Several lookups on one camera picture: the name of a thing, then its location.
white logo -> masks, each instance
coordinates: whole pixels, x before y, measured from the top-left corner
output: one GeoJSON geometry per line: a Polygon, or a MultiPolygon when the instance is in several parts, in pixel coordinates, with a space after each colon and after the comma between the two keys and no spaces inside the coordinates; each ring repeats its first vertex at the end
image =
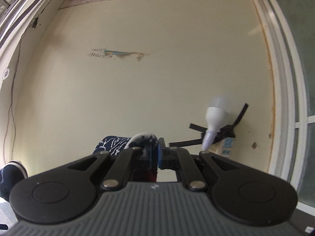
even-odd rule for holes
{"type": "Polygon", "coordinates": [[[154,185],[151,185],[150,187],[151,187],[153,190],[156,190],[156,189],[158,189],[160,186],[157,185],[157,184],[154,184],[154,185]]]}

silver screw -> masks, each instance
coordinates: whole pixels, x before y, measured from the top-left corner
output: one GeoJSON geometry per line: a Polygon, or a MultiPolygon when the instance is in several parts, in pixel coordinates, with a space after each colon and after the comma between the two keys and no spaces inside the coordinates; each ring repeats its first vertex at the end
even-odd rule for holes
{"type": "Polygon", "coordinates": [[[115,179],[107,179],[103,182],[103,186],[106,188],[113,188],[119,185],[119,182],[115,179]]]}
{"type": "Polygon", "coordinates": [[[206,184],[202,181],[192,181],[189,185],[193,189],[202,189],[206,186],[206,184]]]}

gray ribbed panel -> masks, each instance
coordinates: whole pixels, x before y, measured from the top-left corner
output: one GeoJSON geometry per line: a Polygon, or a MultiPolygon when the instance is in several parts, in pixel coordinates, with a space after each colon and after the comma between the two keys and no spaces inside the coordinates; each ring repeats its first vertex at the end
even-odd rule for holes
{"type": "Polygon", "coordinates": [[[288,223],[272,227],[237,224],[221,215],[206,194],[181,183],[129,182],[118,192],[103,194],[80,218],[60,225],[19,222],[6,236],[298,236],[288,223]]]}

wall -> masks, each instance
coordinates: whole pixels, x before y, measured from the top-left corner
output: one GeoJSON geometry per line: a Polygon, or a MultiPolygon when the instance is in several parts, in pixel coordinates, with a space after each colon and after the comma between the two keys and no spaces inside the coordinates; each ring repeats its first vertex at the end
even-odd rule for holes
{"type": "MultiPolygon", "coordinates": [[[[209,101],[231,97],[232,159],[267,171],[270,65],[251,0],[111,0],[59,10],[23,78],[14,158],[30,174],[89,155],[107,135],[195,139],[209,101]],[[104,59],[93,48],[149,53],[104,59]]],[[[198,153],[200,146],[188,148],[198,153]]]]}

wire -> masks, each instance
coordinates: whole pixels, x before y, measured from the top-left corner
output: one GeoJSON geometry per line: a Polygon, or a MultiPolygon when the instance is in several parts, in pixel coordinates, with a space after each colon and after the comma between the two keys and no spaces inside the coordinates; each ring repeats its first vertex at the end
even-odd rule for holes
{"type": "Polygon", "coordinates": [[[6,138],[7,138],[7,133],[8,133],[8,130],[9,130],[9,125],[10,125],[10,112],[11,112],[11,115],[12,115],[12,120],[13,120],[13,126],[14,126],[14,137],[13,137],[13,144],[12,144],[12,152],[11,152],[11,155],[10,155],[10,159],[12,160],[12,156],[13,156],[13,149],[14,149],[14,144],[15,144],[15,137],[16,137],[16,124],[15,124],[15,119],[14,119],[14,114],[13,114],[13,90],[14,90],[14,82],[15,82],[15,77],[16,77],[16,73],[18,71],[18,65],[19,65],[19,58],[20,58],[20,55],[21,55],[21,45],[22,45],[22,40],[26,34],[26,31],[31,27],[33,26],[33,23],[31,25],[29,25],[24,33],[22,34],[21,36],[21,39],[20,39],[20,42],[19,42],[19,51],[18,51],[18,58],[16,60],[16,63],[15,63],[15,69],[14,69],[14,74],[13,74],[13,80],[12,80],[12,85],[11,85],[11,103],[10,103],[10,106],[9,106],[9,109],[7,111],[7,130],[5,132],[5,136],[4,136],[4,141],[3,141],[3,161],[4,163],[6,164],[6,161],[5,161],[5,152],[4,152],[4,148],[5,148],[5,141],[6,141],[6,138]]]}

